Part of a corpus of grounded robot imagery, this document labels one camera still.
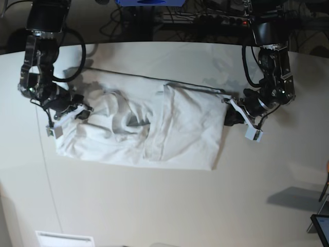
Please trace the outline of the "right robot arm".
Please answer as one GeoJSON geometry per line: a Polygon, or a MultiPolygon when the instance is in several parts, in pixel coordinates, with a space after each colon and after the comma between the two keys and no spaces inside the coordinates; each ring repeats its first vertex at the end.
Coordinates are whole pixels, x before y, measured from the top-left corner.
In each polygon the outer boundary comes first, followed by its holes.
{"type": "Polygon", "coordinates": [[[76,79],[86,61],[86,45],[82,36],[65,26],[70,4],[70,1],[33,1],[26,25],[31,34],[26,40],[24,63],[18,84],[21,94],[31,103],[46,113],[49,110],[55,111],[55,120],[79,107],[82,111],[75,117],[85,120],[93,110],[84,103],[84,96],[74,94],[58,85],[59,82],[69,83],[76,79]],[[56,34],[62,31],[73,34],[80,41],[82,48],[80,66],[68,78],[58,78],[53,74],[53,65],[60,49],[56,34]]]}

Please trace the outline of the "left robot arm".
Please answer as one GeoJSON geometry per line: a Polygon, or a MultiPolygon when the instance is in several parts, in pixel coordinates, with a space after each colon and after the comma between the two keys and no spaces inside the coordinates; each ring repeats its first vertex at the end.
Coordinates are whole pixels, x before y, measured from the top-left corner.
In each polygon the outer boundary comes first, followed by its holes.
{"type": "Polygon", "coordinates": [[[242,62],[250,88],[244,89],[244,97],[236,100],[242,110],[238,112],[230,105],[225,125],[242,124],[250,120],[254,127],[261,129],[264,120],[279,107],[291,103],[295,95],[294,79],[290,70],[288,55],[288,25],[283,1],[244,1],[245,17],[248,18],[252,34],[242,45],[242,62]],[[258,83],[251,80],[247,58],[247,47],[257,46],[255,62],[263,74],[258,83]]]}

